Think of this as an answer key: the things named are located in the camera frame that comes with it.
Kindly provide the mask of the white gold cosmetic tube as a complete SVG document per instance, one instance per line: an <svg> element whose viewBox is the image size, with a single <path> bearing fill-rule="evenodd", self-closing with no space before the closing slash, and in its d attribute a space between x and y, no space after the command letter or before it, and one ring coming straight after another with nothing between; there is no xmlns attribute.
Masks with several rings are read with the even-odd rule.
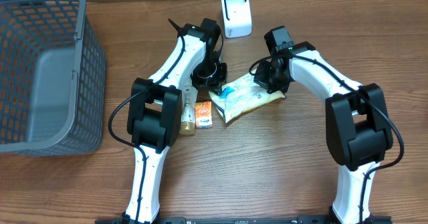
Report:
<svg viewBox="0 0 428 224"><path fill-rule="evenodd" d="M192 79L188 78L183 89L185 101L181 116L180 134L193 135L195 133L195 103L197 100L197 94L198 90L194 87Z"/></svg>

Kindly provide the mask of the yellow white snack bag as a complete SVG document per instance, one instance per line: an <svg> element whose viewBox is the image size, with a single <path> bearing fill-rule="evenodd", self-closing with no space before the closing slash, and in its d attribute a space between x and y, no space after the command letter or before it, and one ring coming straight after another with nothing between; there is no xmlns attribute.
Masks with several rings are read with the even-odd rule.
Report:
<svg viewBox="0 0 428 224"><path fill-rule="evenodd" d="M274 100L285 98L281 91L268 94L266 89L254 82L254 76L250 74L223 85L221 89L219 94L210 91L209 96L225 123Z"/></svg>

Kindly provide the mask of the small orange white packet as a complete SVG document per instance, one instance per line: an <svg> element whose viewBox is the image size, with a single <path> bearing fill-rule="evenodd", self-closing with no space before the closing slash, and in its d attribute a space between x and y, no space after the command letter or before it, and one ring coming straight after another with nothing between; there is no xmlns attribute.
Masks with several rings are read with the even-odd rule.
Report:
<svg viewBox="0 0 428 224"><path fill-rule="evenodd" d="M197 128L213 126L211 102L197 102L195 104L195 118Z"/></svg>

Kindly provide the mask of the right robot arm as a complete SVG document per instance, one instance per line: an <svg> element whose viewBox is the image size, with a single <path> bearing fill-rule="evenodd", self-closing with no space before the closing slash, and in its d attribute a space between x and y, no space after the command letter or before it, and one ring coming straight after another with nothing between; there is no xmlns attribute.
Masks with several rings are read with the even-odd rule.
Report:
<svg viewBox="0 0 428 224"><path fill-rule="evenodd" d="M326 143L338 164L336 197L327 223L391 223L368 209L372 181L393 146L382 89L342 75L307 41L294 43L284 26L264 36L269 56L249 69L269 94L287 92L292 82L309 89L325 107Z"/></svg>

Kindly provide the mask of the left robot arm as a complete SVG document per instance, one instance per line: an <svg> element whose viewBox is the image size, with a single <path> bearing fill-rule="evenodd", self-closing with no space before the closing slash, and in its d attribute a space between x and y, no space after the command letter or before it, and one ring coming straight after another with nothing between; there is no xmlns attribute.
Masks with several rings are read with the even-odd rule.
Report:
<svg viewBox="0 0 428 224"><path fill-rule="evenodd" d="M219 93L227 66L215 48L221 27L205 18L200 25L176 26L177 44L149 79L137 78L129 100L127 132L134 145L132 194L125 217L130 223L155 223L159 190L169 149L179 137L185 108L185 86Z"/></svg>

